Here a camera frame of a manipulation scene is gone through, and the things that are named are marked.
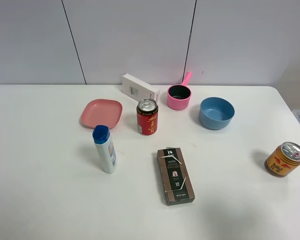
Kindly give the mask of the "red herbal tea can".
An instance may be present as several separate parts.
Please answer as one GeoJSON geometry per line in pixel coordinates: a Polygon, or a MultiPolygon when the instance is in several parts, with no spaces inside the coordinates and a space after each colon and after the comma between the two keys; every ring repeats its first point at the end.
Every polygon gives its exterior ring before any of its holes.
{"type": "Polygon", "coordinates": [[[138,102],[137,128],[142,135],[152,135],[158,129],[159,107],[154,99],[146,98],[138,102]]]}

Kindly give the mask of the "white carton box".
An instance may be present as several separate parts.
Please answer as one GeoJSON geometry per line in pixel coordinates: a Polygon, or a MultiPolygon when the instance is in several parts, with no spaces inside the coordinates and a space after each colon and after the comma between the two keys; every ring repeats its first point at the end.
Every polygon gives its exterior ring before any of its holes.
{"type": "Polygon", "coordinates": [[[156,102],[160,96],[160,90],[128,73],[121,76],[122,92],[136,101],[153,99],[156,102]]]}

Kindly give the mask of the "white bottle blue cap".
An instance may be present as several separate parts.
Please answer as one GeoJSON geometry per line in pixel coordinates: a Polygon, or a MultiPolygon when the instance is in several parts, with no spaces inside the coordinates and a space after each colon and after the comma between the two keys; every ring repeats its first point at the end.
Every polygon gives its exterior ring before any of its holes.
{"type": "Polygon", "coordinates": [[[97,125],[92,137],[104,172],[113,174],[117,167],[117,158],[110,129],[106,125],[97,125]]]}

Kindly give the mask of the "pink square plate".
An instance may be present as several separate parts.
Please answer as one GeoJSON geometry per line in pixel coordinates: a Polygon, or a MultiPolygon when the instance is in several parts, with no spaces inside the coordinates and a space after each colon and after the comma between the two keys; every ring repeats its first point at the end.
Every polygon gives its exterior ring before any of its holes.
{"type": "Polygon", "coordinates": [[[119,123],[122,112],[123,106],[116,100],[95,99],[86,105],[79,121],[90,129],[94,129],[97,125],[113,129],[119,123]]]}

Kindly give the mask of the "blue bowl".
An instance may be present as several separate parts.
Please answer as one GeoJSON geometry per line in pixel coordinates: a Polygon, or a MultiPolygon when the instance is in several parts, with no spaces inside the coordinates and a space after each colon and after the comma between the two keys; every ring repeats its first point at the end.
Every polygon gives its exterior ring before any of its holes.
{"type": "Polygon", "coordinates": [[[220,97],[208,97],[200,103],[199,121],[210,130],[221,130],[228,126],[235,115],[233,105],[220,97]]]}

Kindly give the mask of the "brown coffee capsule box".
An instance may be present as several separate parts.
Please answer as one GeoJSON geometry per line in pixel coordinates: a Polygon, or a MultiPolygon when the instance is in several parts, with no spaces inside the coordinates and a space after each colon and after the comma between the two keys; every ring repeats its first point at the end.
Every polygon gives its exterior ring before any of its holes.
{"type": "Polygon", "coordinates": [[[178,147],[158,150],[157,162],[166,205],[192,203],[195,193],[181,149],[178,147]]]}

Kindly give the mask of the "gold energy drink can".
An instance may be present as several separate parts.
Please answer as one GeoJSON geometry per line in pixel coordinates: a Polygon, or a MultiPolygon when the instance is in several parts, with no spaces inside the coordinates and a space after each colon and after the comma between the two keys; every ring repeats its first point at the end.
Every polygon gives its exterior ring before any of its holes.
{"type": "Polygon", "coordinates": [[[300,166],[300,146],[294,142],[283,142],[265,160],[265,169],[277,178],[284,178],[300,166]]]}

